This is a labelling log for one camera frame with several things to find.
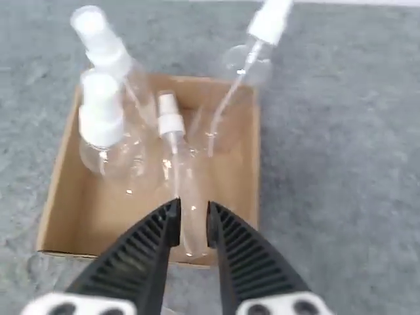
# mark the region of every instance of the transparent bottle body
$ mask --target transparent bottle body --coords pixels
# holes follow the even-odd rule
[[[145,143],[159,138],[156,100],[146,72],[134,59],[123,78],[123,110],[127,122],[141,132]]]
[[[225,153],[239,141],[249,123],[251,110],[241,106],[249,97],[249,93],[241,87],[261,88],[269,80],[272,73],[271,50],[272,46],[250,38],[246,44],[229,49],[212,67],[215,69],[214,76],[227,82],[227,85],[216,99],[212,95],[214,91],[205,92],[211,104],[200,106],[188,131],[188,140],[194,149],[208,153],[209,142],[213,139],[214,151]],[[223,109],[217,114],[221,104]]]
[[[161,170],[146,150],[133,127],[128,127],[123,138],[108,148],[93,146],[82,138],[79,144],[80,158],[86,168],[127,195],[158,185]]]
[[[180,247],[189,259],[207,254],[207,198],[202,185],[202,169],[197,169],[195,157],[182,135],[176,142],[165,141],[163,174],[174,198],[181,199]]]

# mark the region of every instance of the screw hole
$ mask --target screw hole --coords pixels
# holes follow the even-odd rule
[[[261,304],[254,304],[248,308],[248,315],[270,315],[270,310]]]
[[[101,313],[101,315],[124,315],[124,312],[118,308],[111,308],[110,310]]]
[[[76,311],[76,306],[72,303],[62,303],[53,308],[49,315],[73,315]]]
[[[319,315],[318,308],[308,301],[297,301],[293,307],[297,315]]]

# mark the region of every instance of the cardboard box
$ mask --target cardboard box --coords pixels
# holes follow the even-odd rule
[[[208,78],[159,74],[150,75],[150,81],[155,92],[175,92],[187,126],[194,110],[206,100],[210,90],[221,97],[227,87]],[[243,89],[247,97],[242,99],[242,106],[250,109],[242,111],[247,127],[231,151],[218,154],[212,160],[220,192],[212,198],[256,228],[259,216],[259,107],[255,91],[249,87]],[[80,105],[81,92],[77,88],[52,173],[36,248],[50,255],[93,258],[134,223],[172,198],[161,190],[127,198],[84,167],[79,158],[77,110]],[[195,261],[171,254],[170,261],[210,266],[216,260],[211,251]]]

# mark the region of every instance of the gray carpet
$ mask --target gray carpet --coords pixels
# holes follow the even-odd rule
[[[0,305],[86,261],[33,252],[78,73],[82,0],[0,0]],[[149,70],[205,75],[256,4],[103,1]],[[261,230],[340,315],[420,307],[420,10],[297,5],[262,100]],[[173,267],[165,304],[220,314],[216,270]]]

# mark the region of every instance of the white bottle cap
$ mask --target white bottle cap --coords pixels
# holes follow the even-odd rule
[[[159,95],[159,134],[181,133],[185,135],[184,120],[179,114],[177,100],[172,92]]]
[[[111,29],[104,11],[94,5],[81,7],[74,11],[70,24],[85,45],[87,58],[95,68],[122,81],[131,69],[131,57]]]
[[[124,136],[124,114],[118,82],[109,74],[89,70],[82,74],[83,105],[79,132],[87,143],[109,148]]]
[[[248,26],[248,34],[276,46],[286,27],[293,0],[266,0]]]

